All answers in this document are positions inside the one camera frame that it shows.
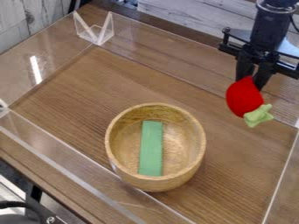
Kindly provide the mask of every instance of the bowl rim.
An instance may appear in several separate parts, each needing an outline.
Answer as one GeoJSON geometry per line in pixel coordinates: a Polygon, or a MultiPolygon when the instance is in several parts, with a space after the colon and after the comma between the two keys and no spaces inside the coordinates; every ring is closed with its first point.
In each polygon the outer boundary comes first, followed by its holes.
{"type": "Polygon", "coordinates": [[[142,103],[142,104],[137,104],[134,105],[133,107],[125,109],[114,118],[113,120],[110,121],[108,127],[106,127],[106,133],[105,133],[105,149],[106,149],[106,156],[108,156],[108,159],[109,159],[109,163],[113,163],[110,164],[112,167],[113,165],[117,167],[117,169],[121,170],[121,172],[124,172],[128,176],[130,177],[134,177],[137,179],[142,179],[142,180],[154,180],[154,181],[160,181],[160,180],[168,180],[168,179],[176,179],[177,177],[182,176],[185,173],[188,173],[193,167],[201,162],[201,159],[202,159],[202,156],[204,156],[204,152],[205,152],[205,145],[206,145],[206,139],[205,139],[205,132],[204,132],[204,129],[201,127],[201,124],[200,122],[197,121],[197,119],[193,117],[193,115],[186,111],[184,110],[182,108],[178,108],[173,105],[169,105],[166,103],[161,103],[161,102],[149,102],[149,103],[142,103]],[[152,177],[152,176],[145,176],[145,175],[141,175],[141,174],[137,174],[137,173],[132,173],[124,165],[121,165],[118,162],[117,162],[117,159],[113,155],[113,152],[110,150],[110,147],[109,147],[109,135],[110,135],[110,131],[113,129],[113,126],[117,122],[117,120],[132,110],[134,109],[138,109],[141,107],[148,107],[148,106],[165,106],[168,108],[172,108],[172,109],[176,109],[178,110],[185,116],[188,116],[190,118],[190,120],[194,122],[196,124],[196,127],[198,129],[198,132],[200,132],[200,153],[196,157],[196,159],[193,160],[192,163],[189,163],[180,171],[177,171],[176,173],[170,173],[170,174],[166,174],[166,175],[162,175],[161,177],[152,177]]]}

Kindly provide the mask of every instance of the wooden bowl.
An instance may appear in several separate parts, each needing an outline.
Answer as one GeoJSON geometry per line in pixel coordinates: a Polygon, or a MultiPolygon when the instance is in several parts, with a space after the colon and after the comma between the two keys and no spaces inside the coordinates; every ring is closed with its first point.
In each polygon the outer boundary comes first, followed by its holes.
{"type": "Polygon", "coordinates": [[[117,176],[133,187],[162,192],[184,184],[197,171],[205,151],[205,134],[182,109],[146,103],[121,112],[106,128],[105,147],[117,176]],[[142,120],[162,122],[162,176],[137,174],[142,120]]]}

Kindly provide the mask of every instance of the screw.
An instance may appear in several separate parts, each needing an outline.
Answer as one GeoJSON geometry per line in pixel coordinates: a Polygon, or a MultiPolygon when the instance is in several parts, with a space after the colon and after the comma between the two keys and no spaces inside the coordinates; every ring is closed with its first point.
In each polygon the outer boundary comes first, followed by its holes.
{"type": "Polygon", "coordinates": [[[46,223],[48,224],[52,224],[54,222],[54,218],[53,217],[49,217],[48,219],[46,219],[46,223]]]}

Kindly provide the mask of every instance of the black cable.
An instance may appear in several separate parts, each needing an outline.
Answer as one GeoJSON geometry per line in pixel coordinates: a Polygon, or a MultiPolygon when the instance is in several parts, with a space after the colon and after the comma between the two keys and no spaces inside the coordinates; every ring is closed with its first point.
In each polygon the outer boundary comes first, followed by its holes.
{"type": "Polygon", "coordinates": [[[30,206],[29,204],[26,204],[21,201],[1,200],[0,201],[0,209],[6,209],[7,207],[25,207],[25,208],[30,209],[37,214],[38,222],[42,221],[41,215],[38,214],[38,212],[36,211],[33,206],[30,206]]]}
{"type": "Polygon", "coordinates": [[[292,17],[292,16],[290,16],[290,23],[292,23],[292,25],[293,25],[294,30],[299,32],[299,28],[297,28],[296,25],[294,25],[294,20],[293,20],[293,17],[292,17]]]}

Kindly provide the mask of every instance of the green block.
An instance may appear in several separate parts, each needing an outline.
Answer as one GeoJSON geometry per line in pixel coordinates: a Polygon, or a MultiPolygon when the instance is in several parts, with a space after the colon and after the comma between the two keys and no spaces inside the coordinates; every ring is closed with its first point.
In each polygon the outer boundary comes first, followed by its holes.
{"type": "Polygon", "coordinates": [[[162,140],[162,123],[142,121],[138,174],[153,177],[162,175],[162,140]]]}

